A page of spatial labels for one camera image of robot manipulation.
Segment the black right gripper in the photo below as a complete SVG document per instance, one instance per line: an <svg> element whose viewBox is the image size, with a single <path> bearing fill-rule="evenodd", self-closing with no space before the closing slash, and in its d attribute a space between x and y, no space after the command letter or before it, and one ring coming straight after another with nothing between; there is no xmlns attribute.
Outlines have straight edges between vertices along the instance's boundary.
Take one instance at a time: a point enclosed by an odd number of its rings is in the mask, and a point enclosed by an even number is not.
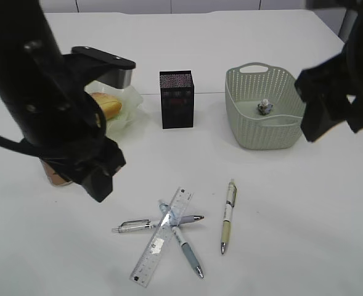
<svg viewBox="0 0 363 296"><path fill-rule="evenodd" d="M301 130L307 141L317 141L344 121L353 133L363 129L363 91L352 79L346 54L302 70L295 89L306 106Z"/></svg>

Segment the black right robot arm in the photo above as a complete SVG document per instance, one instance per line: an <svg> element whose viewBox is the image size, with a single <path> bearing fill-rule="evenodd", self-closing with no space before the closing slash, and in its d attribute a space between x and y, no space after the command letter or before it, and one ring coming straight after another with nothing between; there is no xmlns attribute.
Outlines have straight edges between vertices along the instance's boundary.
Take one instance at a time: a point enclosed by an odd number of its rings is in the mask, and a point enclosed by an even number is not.
<svg viewBox="0 0 363 296"><path fill-rule="evenodd" d="M295 89L306 104L301 130L309 142L345 121L363 129L363 1L306 1L309 9L345 7L357 16L341 52L301 71Z"/></svg>

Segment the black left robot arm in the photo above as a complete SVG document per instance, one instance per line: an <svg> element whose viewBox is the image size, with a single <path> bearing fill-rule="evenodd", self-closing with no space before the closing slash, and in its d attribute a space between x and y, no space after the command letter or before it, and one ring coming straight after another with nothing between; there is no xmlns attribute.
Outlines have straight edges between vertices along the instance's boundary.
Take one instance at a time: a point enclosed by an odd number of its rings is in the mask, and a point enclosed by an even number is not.
<svg viewBox="0 0 363 296"><path fill-rule="evenodd" d="M85 87L129 86L136 64L93 47L61 53L38 1L0 1L0 98L22 131L0 147L39 158L96 201L113 190L126 163Z"/></svg>

